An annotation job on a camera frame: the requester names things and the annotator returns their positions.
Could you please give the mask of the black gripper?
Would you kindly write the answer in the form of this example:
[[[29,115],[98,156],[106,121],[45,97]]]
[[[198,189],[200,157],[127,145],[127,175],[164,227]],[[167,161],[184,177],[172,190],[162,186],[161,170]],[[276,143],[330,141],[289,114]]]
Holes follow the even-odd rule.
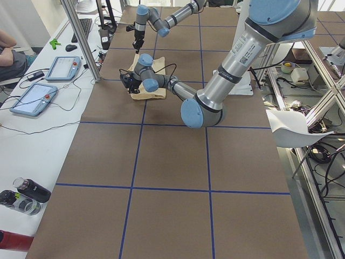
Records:
[[[140,93],[139,87],[141,85],[140,80],[130,79],[128,93]]]
[[[145,36],[145,31],[139,31],[135,30],[134,31],[134,37],[135,40],[133,42],[133,48],[135,49],[135,53],[139,53],[139,49],[142,47],[144,43],[144,36]]]

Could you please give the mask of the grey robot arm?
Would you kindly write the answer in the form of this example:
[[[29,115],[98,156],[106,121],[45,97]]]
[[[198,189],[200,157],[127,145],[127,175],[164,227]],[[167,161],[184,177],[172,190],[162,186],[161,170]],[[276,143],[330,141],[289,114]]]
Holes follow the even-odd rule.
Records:
[[[165,37],[169,34],[170,29],[176,26],[178,23],[186,19],[187,17],[201,12],[205,7],[206,1],[190,1],[184,7],[181,7],[167,18],[162,19],[158,11],[153,7],[147,7],[145,5],[138,5],[136,11],[136,20],[133,27],[127,26],[126,30],[134,30],[135,40],[132,43],[136,53],[140,52],[140,48],[144,43],[144,36],[146,31],[146,24],[149,22],[156,30],[157,34],[161,37]]]
[[[194,90],[173,75],[158,74],[151,55],[139,55],[134,68],[120,76],[129,93],[165,88],[183,102],[181,118],[190,128],[215,126],[226,116],[223,101],[266,46],[311,39],[316,32],[317,1],[250,1],[244,32],[206,86]]]

